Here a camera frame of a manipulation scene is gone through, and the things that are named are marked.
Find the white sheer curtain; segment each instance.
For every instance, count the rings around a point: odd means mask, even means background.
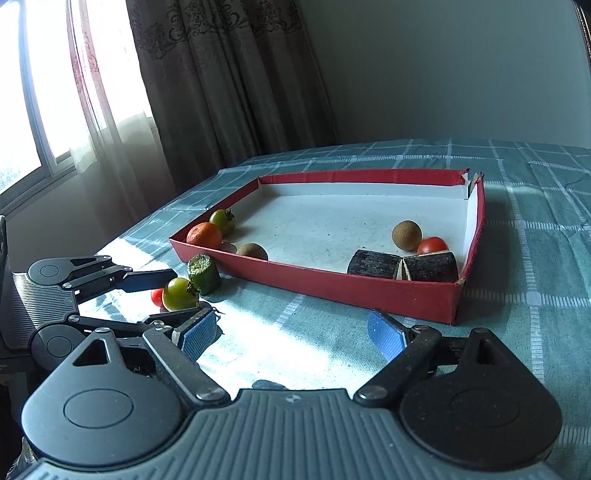
[[[139,71],[125,0],[67,0],[87,136],[70,153],[103,230],[122,233],[174,197]]]

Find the blue plaid bedsheet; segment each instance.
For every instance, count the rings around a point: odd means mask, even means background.
[[[566,479],[591,478],[591,150],[495,140],[399,140],[252,158],[220,171],[118,239],[109,254],[135,270],[186,275],[168,237],[257,176],[355,168],[465,168],[485,173],[486,224],[459,308],[444,335],[492,329],[551,391],[564,426],[548,460]],[[223,335],[200,358],[232,395],[257,380],[353,393],[385,365],[368,311],[226,277],[208,297]],[[149,293],[114,292],[84,313],[137,321]],[[399,317],[407,326],[418,320]]]

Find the gray wall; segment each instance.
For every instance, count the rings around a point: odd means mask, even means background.
[[[570,0],[298,1],[342,143],[591,147],[591,75]]]
[[[78,176],[56,182],[8,215],[7,234],[14,272],[26,272],[42,258],[94,255],[111,240]]]

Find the cardboard tray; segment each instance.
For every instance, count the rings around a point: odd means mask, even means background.
[[[189,230],[218,209],[232,208],[236,231],[220,250],[185,243]],[[482,176],[468,170],[339,170],[258,177],[171,238],[188,262],[211,255],[221,272],[298,293],[390,313],[454,323],[485,215]],[[410,219],[423,238],[440,236],[455,254],[459,281],[431,283],[346,274],[357,249],[400,256],[394,226]],[[262,245],[269,261],[232,253]]]

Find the dark wood piece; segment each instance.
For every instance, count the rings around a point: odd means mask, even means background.
[[[349,262],[347,273],[374,278],[394,278],[402,257],[371,250],[357,250]]]
[[[449,250],[404,257],[402,279],[413,281],[456,282],[456,257]]]

